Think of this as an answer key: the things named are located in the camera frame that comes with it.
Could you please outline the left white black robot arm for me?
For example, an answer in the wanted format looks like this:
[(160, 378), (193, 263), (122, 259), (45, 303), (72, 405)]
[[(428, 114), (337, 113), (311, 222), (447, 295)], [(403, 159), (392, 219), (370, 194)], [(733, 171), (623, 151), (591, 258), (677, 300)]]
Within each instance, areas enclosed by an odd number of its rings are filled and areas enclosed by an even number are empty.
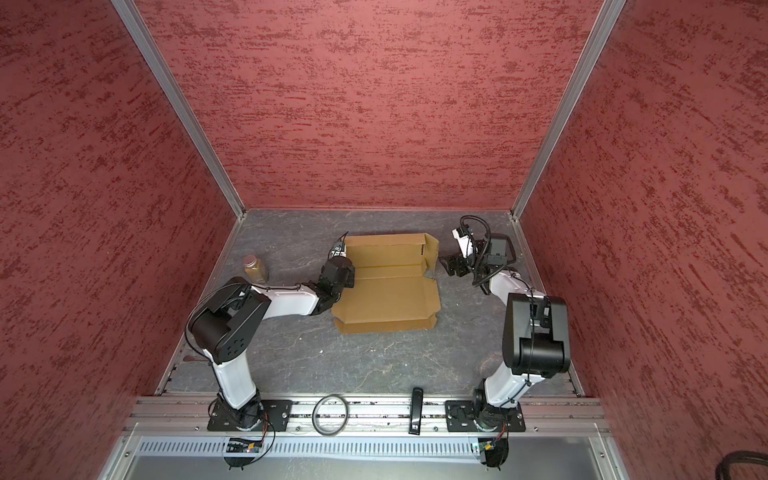
[(195, 348), (210, 362), (219, 386), (214, 405), (236, 429), (260, 427), (265, 417), (246, 355), (262, 321), (317, 316), (331, 309), (344, 290), (354, 287), (354, 275), (351, 260), (334, 256), (314, 282), (269, 287), (234, 277), (196, 307), (187, 331)]

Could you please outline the brown cardboard box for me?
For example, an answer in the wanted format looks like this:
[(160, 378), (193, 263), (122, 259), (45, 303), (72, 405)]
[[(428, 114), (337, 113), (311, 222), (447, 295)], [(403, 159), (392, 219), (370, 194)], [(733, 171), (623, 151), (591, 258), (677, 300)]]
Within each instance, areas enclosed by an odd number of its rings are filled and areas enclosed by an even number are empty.
[(351, 236), (346, 256), (355, 268), (331, 313), (344, 335), (430, 330), (441, 301), (439, 241), (427, 233)]

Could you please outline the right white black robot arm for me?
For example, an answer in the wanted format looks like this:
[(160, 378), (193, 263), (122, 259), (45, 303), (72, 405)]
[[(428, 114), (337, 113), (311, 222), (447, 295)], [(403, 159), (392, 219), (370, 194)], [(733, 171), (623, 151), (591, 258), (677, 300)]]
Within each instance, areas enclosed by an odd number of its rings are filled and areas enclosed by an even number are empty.
[(473, 421), (482, 431), (506, 426), (520, 398), (571, 365), (568, 307), (564, 299), (534, 289), (510, 266), (477, 279), (481, 290), (505, 306), (502, 361), (474, 390)]

